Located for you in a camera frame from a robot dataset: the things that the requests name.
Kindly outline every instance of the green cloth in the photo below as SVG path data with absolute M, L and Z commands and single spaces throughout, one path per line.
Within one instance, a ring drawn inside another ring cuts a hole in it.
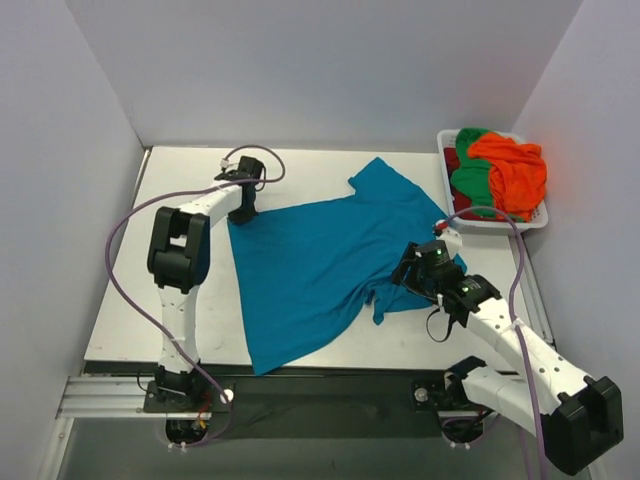
M 493 196 L 489 189 L 491 164 L 482 158 L 469 158 L 467 150 L 473 142 L 490 132 L 486 128 L 463 128 L 456 137 L 456 154 L 460 168 L 451 175 L 451 185 L 471 199 L 472 206 L 493 207 Z M 474 211 L 483 217 L 495 217 L 489 210 Z

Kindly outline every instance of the robotic arm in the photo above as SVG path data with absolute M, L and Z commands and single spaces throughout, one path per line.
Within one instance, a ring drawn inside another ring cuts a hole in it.
M 509 316 L 507 302 L 480 275 L 465 275 L 452 258 L 462 247 L 460 235 L 442 223 L 437 239 L 410 243 L 392 275 L 393 283 L 427 298 L 489 344 L 519 379 L 503 376 L 476 357 L 445 373 L 447 394 L 484 405 L 534 436 L 535 418 L 523 353 L 515 326 L 524 335 L 540 406 L 545 453 L 565 473 L 575 475 L 623 439 L 620 389 L 608 377 L 594 380 L 559 356 L 533 330 Z
M 243 156 L 236 170 L 224 171 L 211 187 L 234 180 L 260 179 L 262 162 Z M 162 303 L 162 324 L 177 344 L 196 362 L 196 298 L 209 273 L 210 230 L 227 215 L 236 224 L 257 215 L 255 183 L 221 188 L 177 208 L 162 207 L 156 213 L 147 268 L 153 274 Z M 155 387 L 163 400 L 180 409 L 195 407 L 207 389 L 206 382 L 163 336 L 162 355 L 155 372 Z

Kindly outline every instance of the orange cloth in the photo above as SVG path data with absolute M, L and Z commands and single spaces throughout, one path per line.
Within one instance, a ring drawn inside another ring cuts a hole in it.
M 544 198 L 547 166 L 540 145 L 517 144 L 489 132 L 471 144 L 469 158 L 483 158 L 491 163 L 489 190 L 495 207 L 531 221 L 533 210 Z

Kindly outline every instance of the teal fabric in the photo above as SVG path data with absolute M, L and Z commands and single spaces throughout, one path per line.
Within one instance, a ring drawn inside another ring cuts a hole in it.
M 434 238 L 433 225 L 444 213 L 380 158 L 349 184 L 355 189 L 349 197 L 263 212 L 242 226 L 229 224 L 257 375 L 324 347 L 364 304 L 373 304 L 377 324 L 386 312 L 430 305 L 393 285 L 391 272 L 408 242 Z

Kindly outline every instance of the gray floor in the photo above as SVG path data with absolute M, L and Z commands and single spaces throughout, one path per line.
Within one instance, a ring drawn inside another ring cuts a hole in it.
M 516 428 L 506 421 L 469 452 L 451 450 L 440 438 L 256 439 L 182 454 L 167 450 L 163 425 L 159 420 L 76 420 L 59 480 L 526 478 Z M 531 448 L 530 458 L 535 464 Z M 554 480 L 590 478 L 586 471 L 567 477 L 553 470 Z

